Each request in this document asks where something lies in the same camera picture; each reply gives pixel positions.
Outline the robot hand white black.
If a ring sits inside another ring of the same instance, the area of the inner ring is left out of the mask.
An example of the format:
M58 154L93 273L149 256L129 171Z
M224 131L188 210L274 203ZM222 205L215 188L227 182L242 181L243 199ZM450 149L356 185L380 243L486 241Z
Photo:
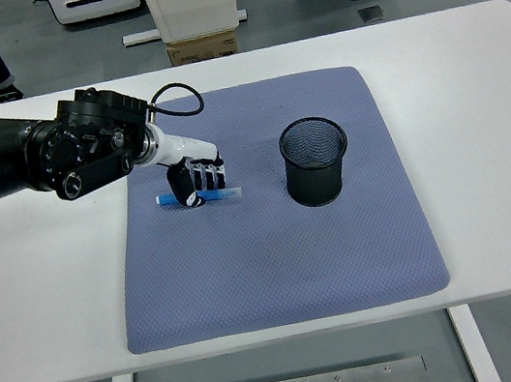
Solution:
M225 168L217 146L207 141L165 134L148 124L152 135L150 164L166 166L166 178L175 199L185 207L205 203L199 191L225 189Z

